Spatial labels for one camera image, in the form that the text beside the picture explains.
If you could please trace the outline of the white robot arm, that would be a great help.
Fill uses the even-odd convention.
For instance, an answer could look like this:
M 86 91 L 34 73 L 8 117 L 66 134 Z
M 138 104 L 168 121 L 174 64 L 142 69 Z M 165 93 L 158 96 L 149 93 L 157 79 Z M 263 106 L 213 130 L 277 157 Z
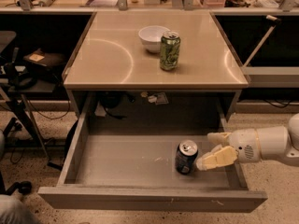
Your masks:
M 229 166 L 235 161 L 254 163 L 279 161 L 299 165 L 299 114 L 288 126 L 236 130 L 232 133 L 209 133 L 207 139 L 215 147 L 196 161 L 201 171 Z

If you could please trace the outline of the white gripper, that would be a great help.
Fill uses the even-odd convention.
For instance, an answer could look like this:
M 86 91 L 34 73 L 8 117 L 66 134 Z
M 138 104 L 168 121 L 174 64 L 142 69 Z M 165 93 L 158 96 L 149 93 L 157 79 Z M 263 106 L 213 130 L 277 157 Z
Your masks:
M 255 129 L 209 133 L 207 139 L 217 146 L 196 161 L 196 167 L 200 171 L 232 165 L 237 158 L 241 163 L 258 162 L 262 159 L 260 140 Z

